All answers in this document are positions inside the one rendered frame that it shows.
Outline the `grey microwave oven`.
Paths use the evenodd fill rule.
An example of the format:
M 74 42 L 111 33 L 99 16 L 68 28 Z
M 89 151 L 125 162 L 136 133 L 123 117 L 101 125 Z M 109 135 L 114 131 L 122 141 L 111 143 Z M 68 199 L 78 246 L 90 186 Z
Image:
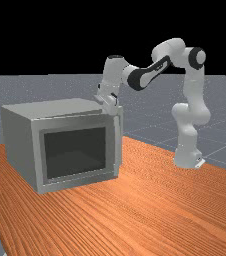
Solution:
M 123 134 L 123 108 L 115 110 L 80 98 L 4 105 L 7 161 L 39 194 L 114 179 Z

